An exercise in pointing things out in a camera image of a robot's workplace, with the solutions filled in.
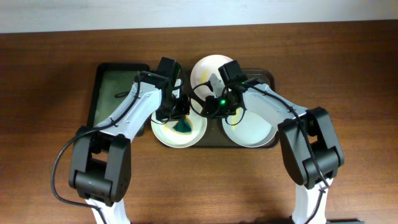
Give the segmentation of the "yellow green sponge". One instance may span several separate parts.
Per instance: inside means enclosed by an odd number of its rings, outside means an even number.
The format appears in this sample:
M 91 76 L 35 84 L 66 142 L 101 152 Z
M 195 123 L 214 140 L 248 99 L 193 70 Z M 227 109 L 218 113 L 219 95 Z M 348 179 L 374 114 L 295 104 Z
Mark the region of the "yellow green sponge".
M 177 123 L 172 127 L 172 130 L 179 134 L 188 135 L 192 133 L 192 123 L 185 117 L 177 121 Z

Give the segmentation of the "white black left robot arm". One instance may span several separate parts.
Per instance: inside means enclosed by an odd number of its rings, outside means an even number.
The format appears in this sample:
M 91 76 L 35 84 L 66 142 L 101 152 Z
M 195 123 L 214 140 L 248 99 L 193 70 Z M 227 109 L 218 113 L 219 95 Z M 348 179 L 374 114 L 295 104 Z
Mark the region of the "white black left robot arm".
M 129 223 L 123 198 L 131 179 L 131 142 L 148 117 L 160 120 L 187 114 L 177 110 L 186 99 L 175 95 L 182 87 L 178 72 L 139 72 L 118 107 L 92 128 L 81 127 L 73 146 L 68 183 L 90 208 L 97 223 Z

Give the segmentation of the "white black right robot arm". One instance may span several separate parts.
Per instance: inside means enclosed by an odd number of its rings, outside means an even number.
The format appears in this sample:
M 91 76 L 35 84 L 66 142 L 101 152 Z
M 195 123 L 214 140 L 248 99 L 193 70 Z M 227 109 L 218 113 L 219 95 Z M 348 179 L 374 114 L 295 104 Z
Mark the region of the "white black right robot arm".
M 200 115 L 227 118 L 238 108 L 259 115 L 277 130 L 285 169 L 295 182 L 291 221 L 326 223 L 328 191 L 345 162 L 328 112 L 298 106 L 260 78 L 251 78 L 227 83 L 219 97 L 206 97 Z

